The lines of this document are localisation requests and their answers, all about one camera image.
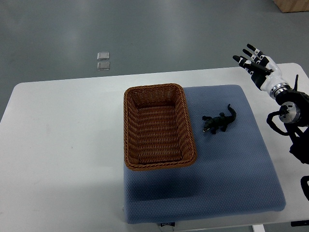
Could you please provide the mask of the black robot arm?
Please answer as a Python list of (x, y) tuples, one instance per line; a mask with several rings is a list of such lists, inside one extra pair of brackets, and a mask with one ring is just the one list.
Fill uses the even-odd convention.
[(271, 92), (280, 108), (267, 116), (267, 124), (278, 134), (290, 137), (290, 153), (301, 163), (309, 163), (309, 96), (295, 86), (278, 84)]

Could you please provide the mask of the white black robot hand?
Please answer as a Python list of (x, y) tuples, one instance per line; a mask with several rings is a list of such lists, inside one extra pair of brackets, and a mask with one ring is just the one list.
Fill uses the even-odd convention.
[(280, 68), (271, 57), (251, 44), (247, 44), (247, 49), (242, 51), (246, 56), (234, 55), (233, 60), (250, 75), (260, 91), (267, 92), (274, 99), (281, 91), (290, 89)]

